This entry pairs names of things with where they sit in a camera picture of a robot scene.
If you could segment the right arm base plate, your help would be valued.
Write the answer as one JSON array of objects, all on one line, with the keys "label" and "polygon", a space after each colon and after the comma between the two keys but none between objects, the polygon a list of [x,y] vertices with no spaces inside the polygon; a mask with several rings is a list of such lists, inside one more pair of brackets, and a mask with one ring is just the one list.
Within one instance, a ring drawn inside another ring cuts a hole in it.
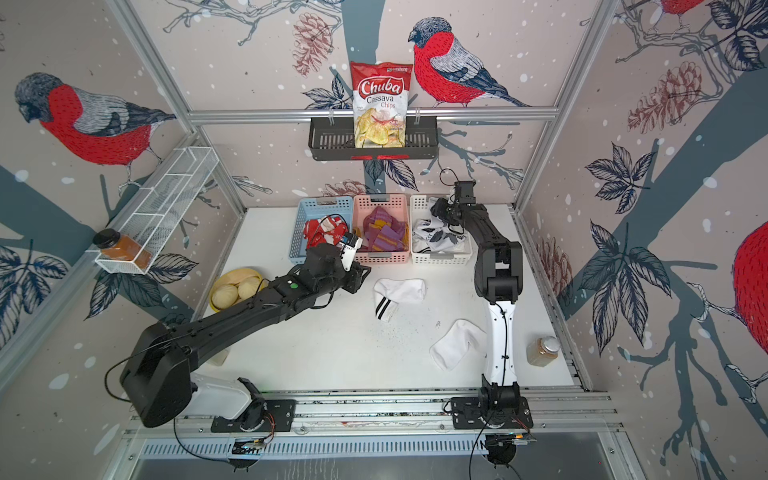
[{"label": "right arm base plate", "polygon": [[477,398],[452,397],[447,403],[446,412],[451,416],[456,430],[523,429],[534,426],[528,400],[519,399],[516,407],[488,408],[484,410]]}]

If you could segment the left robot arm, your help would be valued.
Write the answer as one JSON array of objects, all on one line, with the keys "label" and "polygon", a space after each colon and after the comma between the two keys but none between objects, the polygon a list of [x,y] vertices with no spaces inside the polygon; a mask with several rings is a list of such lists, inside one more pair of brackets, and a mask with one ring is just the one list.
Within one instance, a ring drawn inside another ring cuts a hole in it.
[{"label": "left robot arm", "polygon": [[192,373],[213,356],[272,325],[305,310],[342,289],[356,293],[369,266],[332,245],[311,248],[307,259],[234,307],[180,327],[158,322],[139,336],[120,375],[128,400],[147,428],[162,426],[180,415],[203,388]]}]

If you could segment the purple yellow striped sock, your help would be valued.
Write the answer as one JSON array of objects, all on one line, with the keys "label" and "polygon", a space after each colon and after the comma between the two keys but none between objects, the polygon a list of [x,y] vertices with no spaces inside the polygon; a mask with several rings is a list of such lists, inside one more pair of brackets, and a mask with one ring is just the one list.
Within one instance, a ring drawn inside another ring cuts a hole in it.
[{"label": "purple yellow striped sock", "polygon": [[368,211],[357,209],[353,230],[363,239],[362,252],[394,253],[407,250],[407,222],[398,219],[388,208],[376,206]]}]

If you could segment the plain white sock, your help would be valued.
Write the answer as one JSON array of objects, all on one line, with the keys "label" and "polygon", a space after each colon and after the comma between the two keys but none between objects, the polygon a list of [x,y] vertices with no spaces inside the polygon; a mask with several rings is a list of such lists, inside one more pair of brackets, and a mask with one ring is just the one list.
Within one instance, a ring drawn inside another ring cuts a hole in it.
[{"label": "plain white sock", "polygon": [[430,349],[430,357],[444,371],[453,370],[474,349],[485,352],[487,334],[474,323],[457,319],[447,333],[434,343]]}]

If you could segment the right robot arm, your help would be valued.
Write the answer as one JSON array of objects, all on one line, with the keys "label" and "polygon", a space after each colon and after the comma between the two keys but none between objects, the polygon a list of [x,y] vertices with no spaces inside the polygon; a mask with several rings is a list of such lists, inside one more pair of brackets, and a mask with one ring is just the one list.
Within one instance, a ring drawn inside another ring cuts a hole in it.
[{"label": "right robot arm", "polygon": [[523,291],[523,249],[493,224],[487,208],[476,201],[473,181],[454,183],[453,196],[440,198],[431,213],[469,234],[477,245],[474,286],[490,313],[488,367],[479,390],[479,412],[499,422],[520,406],[520,388],[513,361],[513,317]]}]

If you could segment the white grey sport sock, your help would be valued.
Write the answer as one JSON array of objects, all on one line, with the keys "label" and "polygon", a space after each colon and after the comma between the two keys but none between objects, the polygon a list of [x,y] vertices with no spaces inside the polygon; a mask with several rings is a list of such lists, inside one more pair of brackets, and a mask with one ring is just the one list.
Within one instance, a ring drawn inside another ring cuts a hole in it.
[{"label": "white grey sport sock", "polygon": [[438,218],[422,218],[414,222],[412,240],[414,253],[464,254],[468,252],[467,248],[465,234],[453,230]]}]

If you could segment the red santa sock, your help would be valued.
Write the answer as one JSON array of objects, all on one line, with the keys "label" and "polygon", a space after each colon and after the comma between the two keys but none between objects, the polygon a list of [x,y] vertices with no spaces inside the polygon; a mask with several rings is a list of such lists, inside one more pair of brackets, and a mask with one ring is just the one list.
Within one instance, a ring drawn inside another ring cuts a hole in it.
[{"label": "red santa sock", "polygon": [[319,242],[337,245],[348,232],[348,223],[340,215],[328,215],[318,221]]},{"label": "red santa sock", "polygon": [[312,219],[308,220],[303,227],[303,237],[306,241],[306,248],[310,249],[319,244],[326,243],[326,230],[323,224],[323,220]]}]

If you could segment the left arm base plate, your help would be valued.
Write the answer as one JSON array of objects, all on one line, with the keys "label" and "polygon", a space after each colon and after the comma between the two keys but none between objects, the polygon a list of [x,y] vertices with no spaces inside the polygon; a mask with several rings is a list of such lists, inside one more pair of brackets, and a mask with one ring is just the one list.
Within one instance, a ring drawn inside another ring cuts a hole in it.
[{"label": "left arm base plate", "polygon": [[215,417],[212,433],[283,433],[290,432],[297,402],[289,399],[254,400],[235,419]]}]

